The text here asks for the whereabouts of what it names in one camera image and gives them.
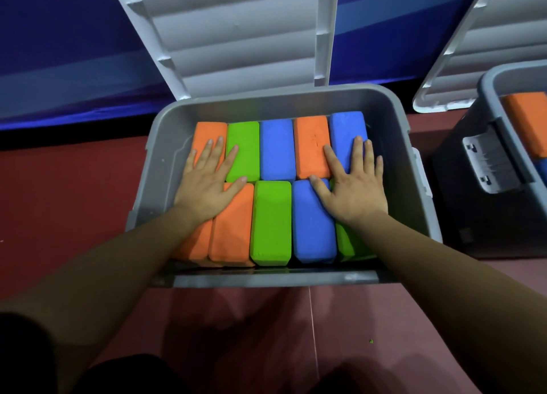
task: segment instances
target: blue block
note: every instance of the blue block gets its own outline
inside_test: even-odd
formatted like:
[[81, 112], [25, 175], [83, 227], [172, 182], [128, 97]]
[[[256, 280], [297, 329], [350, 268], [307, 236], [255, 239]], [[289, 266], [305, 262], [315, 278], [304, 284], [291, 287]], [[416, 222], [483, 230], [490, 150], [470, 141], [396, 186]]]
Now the blue block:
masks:
[[534, 163], [536, 166], [536, 169], [538, 170], [539, 176], [542, 177], [543, 183], [545, 186], [547, 186], [547, 157], [544, 159], [540, 159], [536, 163]]
[[351, 149], [356, 136], [368, 139], [365, 118], [360, 111], [333, 113], [329, 118], [330, 144], [346, 173], [351, 168]]
[[293, 121], [282, 119], [260, 122], [260, 178], [291, 182], [296, 177]]
[[[329, 181], [322, 181], [328, 188]], [[334, 219], [307, 179], [293, 182], [293, 247], [302, 263], [332, 263], [336, 258]]]

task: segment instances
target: gray plastic bin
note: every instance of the gray plastic bin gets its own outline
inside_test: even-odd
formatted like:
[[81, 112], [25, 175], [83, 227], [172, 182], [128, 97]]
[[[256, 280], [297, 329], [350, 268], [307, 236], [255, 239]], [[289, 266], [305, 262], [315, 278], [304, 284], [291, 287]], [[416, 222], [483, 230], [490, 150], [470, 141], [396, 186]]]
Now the gray plastic bin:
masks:
[[500, 65], [432, 156], [464, 250], [476, 258], [547, 255], [547, 189], [499, 96], [547, 91], [547, 60]]
[[[173, 202], [198, 121], [227, 123], [362, 111], [377, 154], [385, 161], [389, 212], [404, 224], [441, 241], [433, 200], [421, 180], [420, 161], [408, 137], [410, 126], [399, 99], [372, 84], [281, 88], [253, 93], [180, 100], [155, 118], [147, 157], [126, 229], [152, 220]], [[192, 269], [171, 261], [156, 284], [175, 287], [311, 286], [393, 281], [379, 260], [324, 267], [289, 266], [248, 269]]]

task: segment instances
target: finger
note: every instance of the finger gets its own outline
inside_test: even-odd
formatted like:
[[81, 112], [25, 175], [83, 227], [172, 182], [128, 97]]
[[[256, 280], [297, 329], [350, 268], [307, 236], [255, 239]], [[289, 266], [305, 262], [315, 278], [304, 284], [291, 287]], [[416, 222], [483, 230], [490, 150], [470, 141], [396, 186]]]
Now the finger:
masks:
[[223, 197], [226, 199], [226, 205], [231, 203], [234, 197], [243, 189], [247, 183], [247, 177], [242, 176], [232, 183], [230, 187], [222, 193]]
[[194, 169], [195, 158], [196, 158], [196, 150], [192, 149], [190, 150], [190, 153], [188, 154], [188, 158], [186, 159], [186, 163], [184, 164], [184, 170], [182, 171], [182, 175], [186, 175], [188, 172]]
[[340, 179], [341, 176], [346, 174], [344, 167], [334, 154], [334, 150], [332, 150], [330, 145], [323, 146], [323, 150], [325, 151], [326, 162], [329, 165], [332, 176], [334, 179]]
[[230, 150], [230, 152], [224, 159], [224, 162], [222, 162], [221, 167], [217, 171], [217, 176], [219, 177], [219, 179], [226, 179], [226, 176], [228, 176], [228, 172], [230, 171], [230, 169], [232, 169], [232, 166], [234, 165], [234, 161], [236, 160], [238, 151], [238, 145], [235, 145], [232, 150]]
[[321, 180], [321, 178], [315, 175], [310, 176], [310, 183], [323, 205], [326, 206], [330, 199], [331, 192], [326, 187], [325, 183]]
[[378, 182], [383, 184], [383, 157], [382, 156], [378, 156], [376, 158], [376, 169], [374, 172], [374, 176], [376, 177]]
[[363, 171], [363, 138], [356, 136], [351, 151], [351, 173]]
[[365, 141], [365, 162], [363, 167], [365, 173], [374, 175], [374, 150], [373, 143], [370, 139]]
[[213, 139], [209, 139], [207, 143], [205, 144], [203, 152], [201, 153], [199, 159], [197, 160], [195, 169], [203, 169], [203, 167], [205, 166], [205, 163], [207, 162], [207, 159], [209, 159], [209, 155], [211, 154], [212, 147], [213, 147]]
[[207, 163], [205, 163], [205, 169], [207, 169], [210, 172], [214, 172], [215, 169], [217, 169], [218, 161], [221, 159], [222, 154], [222, 147], [224, 146], [224, 138], [222, 136], [219, 136], [217, 139], [217, 144], [213, 148], [213, 151], [209, 155], [209, 159], [207, 159]]

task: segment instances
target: maroon floor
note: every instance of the maroon floor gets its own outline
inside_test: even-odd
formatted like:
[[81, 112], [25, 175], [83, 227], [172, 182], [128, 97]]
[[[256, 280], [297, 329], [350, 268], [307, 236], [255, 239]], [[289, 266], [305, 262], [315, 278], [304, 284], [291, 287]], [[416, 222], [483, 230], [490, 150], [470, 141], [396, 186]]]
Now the maroon floor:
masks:
[[[412, 115], [427, 157], [461, 111]], [[0, 153], [0, 298], [124, 230], [145, 138]], [[547, 294], [547, 260], [493, 261]], [[401, 285], [148, 289], [98, 358], [150, 352], [196, 393], [477, 393]]]

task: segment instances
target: open lid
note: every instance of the open lid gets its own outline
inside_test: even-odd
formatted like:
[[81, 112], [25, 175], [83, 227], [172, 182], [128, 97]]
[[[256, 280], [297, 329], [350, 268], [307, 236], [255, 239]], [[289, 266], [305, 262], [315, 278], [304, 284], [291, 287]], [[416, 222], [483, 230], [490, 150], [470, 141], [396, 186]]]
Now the open lid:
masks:
[[328, 84], [337, 0], [119, 0], [177, 100]]
[[490, 68], [547, 58], [547, 0], [475, 0], [414, 97], [414, 110], [470, 107]]

